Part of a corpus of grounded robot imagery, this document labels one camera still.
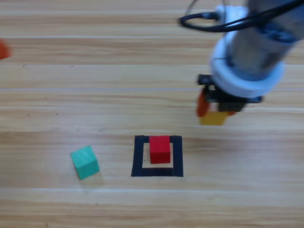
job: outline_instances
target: metal cylinder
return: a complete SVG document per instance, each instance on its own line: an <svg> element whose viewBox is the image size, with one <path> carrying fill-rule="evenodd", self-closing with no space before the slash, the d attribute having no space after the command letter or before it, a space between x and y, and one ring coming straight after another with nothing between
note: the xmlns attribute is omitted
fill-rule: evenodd
<svg viewBox="0 0 304 228"><path fill-rule="evenodd" d="M289 1L249 0L248 14L259 13ZM304 7L300 7L264 25L239 30L228 47L231 68L246 80L267 77L297 41L304 37L303 15Z"/></svg>

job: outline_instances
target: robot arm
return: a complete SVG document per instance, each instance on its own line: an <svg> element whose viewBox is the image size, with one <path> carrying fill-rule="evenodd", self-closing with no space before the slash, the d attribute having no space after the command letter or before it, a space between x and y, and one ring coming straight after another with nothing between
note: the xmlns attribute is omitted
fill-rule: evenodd
<svg viewBox="0 0 304 228"><path fill-rule="evenodd" d="M214 19L218 24L189 24L193 18ZM248 0L246 6L218 6L215 12L186 15L179 24L226 33L210 57L212 74L199 75L198 84L204 88L198 116L206 114L210 103L231 114L262 102L283 77L284 58L304 38L304 0Z"/></svg>

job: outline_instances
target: red object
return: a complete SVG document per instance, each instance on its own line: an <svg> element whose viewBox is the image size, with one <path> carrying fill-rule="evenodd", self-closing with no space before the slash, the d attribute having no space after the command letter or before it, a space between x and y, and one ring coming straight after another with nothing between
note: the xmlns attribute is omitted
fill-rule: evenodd
<svg viewBox="0 0 304 228"><path fill-rule="evenodd" d="M6 43L2 39L0 39L0 59L8 57L10 57L10 49L6 45Z"/></svg>
<svg viewBox="0 0 304 228"><path fill-rule="evenodd" d="M151 164L164 164L171 161L170 137L150 136Z"/></svg>

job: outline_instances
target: cube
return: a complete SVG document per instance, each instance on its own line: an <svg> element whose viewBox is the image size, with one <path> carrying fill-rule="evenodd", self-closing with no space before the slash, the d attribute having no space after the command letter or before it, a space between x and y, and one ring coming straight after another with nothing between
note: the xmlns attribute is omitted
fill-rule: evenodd
<svg viewBox="0 0 304 228"><path fill-rule="evenodd" d="M200 118L201 125L224 125L226 118L230 115L230 112L208 112L205 116Z"/></svg>
<svg viewBox="0 0 304 228"><path fill-rule="evenodd" d="M151 164L164 164L171 162L171 149L169 136L150 136Z"/></svg>
<svg viewBox="0 0 304 228"><path fill-rule="evenodd" d="M71 158L81 180L99 172L97 158L91 146L86 146L78 151L72 152Z"/></svg>

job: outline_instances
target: wood grain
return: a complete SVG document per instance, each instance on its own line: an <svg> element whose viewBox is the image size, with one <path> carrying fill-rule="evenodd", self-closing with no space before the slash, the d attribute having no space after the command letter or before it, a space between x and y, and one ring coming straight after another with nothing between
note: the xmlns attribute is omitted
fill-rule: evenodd
<svg viewBox="0 0 304 228"><path fill-rule="evenodd" d="M189 2L0 0L1 228L304 227L303 43L262 104L200 126L221 34L179 28ZM132 178L140 134L182 135L185 177ZM101 172L80 181L86 145Z"/></svg>

